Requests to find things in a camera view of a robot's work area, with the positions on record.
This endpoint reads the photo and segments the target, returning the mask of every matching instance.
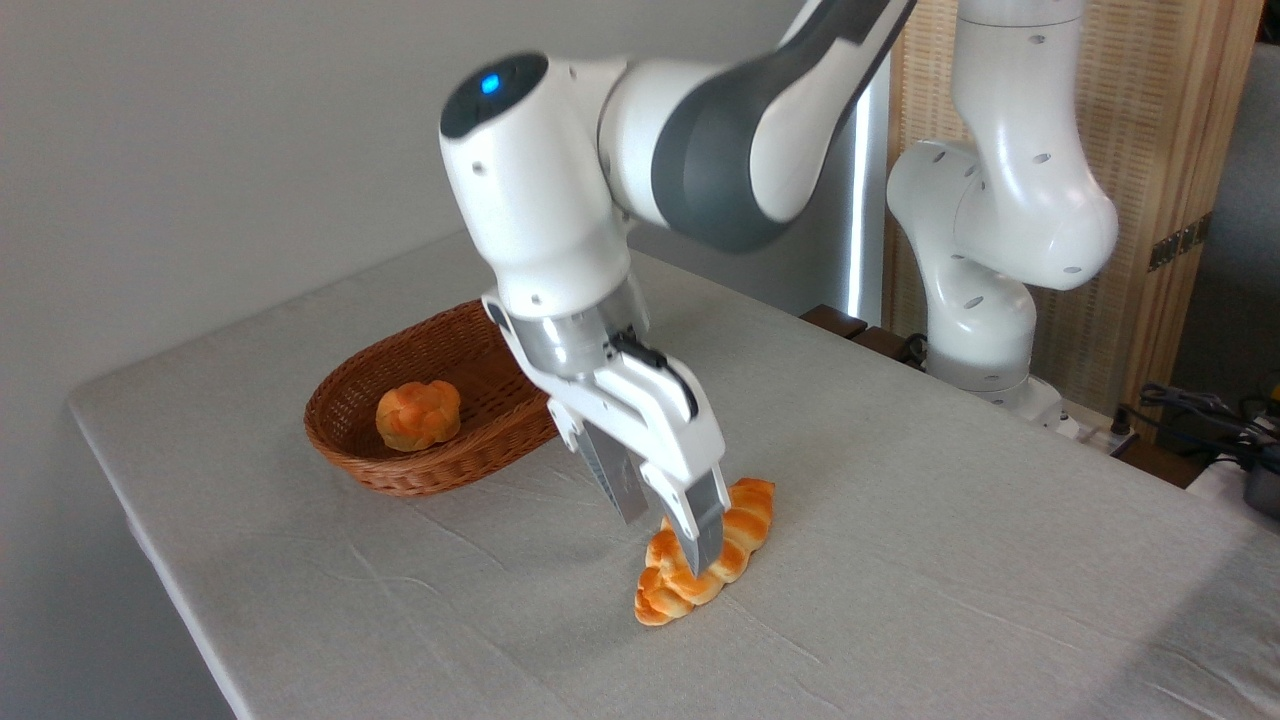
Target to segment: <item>braided bread roll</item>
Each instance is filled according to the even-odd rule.
[[[719,560],[699,578],[685,562],[676,530],[662,519],[662,528],[649,541],[645,569],[636,585],[635,612],[641,624],[666,625],[684,618],[742,577],[773,523],[773,483],[742,478],[728,488],[728,497],[733,506],[724,511],[724,547]]]

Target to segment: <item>bread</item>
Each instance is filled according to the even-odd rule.
[[[742,478],[728,488],[728,497],[732,507],[724,512],[724,547],[701,577],[694,577],[676,530],[662,519],[636,583],[635,614],[641,624],[666,625],[684,618],[742,577],[751,552],[764,544],[773,523],[773,483]]]
[[[404,383],[378,401],[378,434],[392,450],[413,452],[444,442],[462,428],[462,397],[444,380]]]

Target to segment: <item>brown wicker basket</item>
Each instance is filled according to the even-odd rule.
[[[387,391],[443,379],[462,396],[462,429],[444,443],[399,452],[374,423]],[[556,437],[547,395],[525,378],[479,300],[445,310],[365,350],[329,374],[307,402],[311,445],[356,480],[396,496],[475,482]]]

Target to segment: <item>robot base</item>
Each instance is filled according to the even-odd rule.
[[[1068,416],[1062,407],[1062,395],[1036,375],[1027,375],[1027,379],[1007,389],[973,395],[1071,439],[1080,432],[1079,423]]]

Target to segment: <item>gray wall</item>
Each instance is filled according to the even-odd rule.
[[[1280,369],[1280,46],[1254,47],[1203,252],[1174,384],[1234,405]]]
[[[68,391],[460,228],[434,119],[477,64],[735,59],[799,4],[0,0],[0,717],[228,715]],[[838,243],[696,260],[838,306]]]

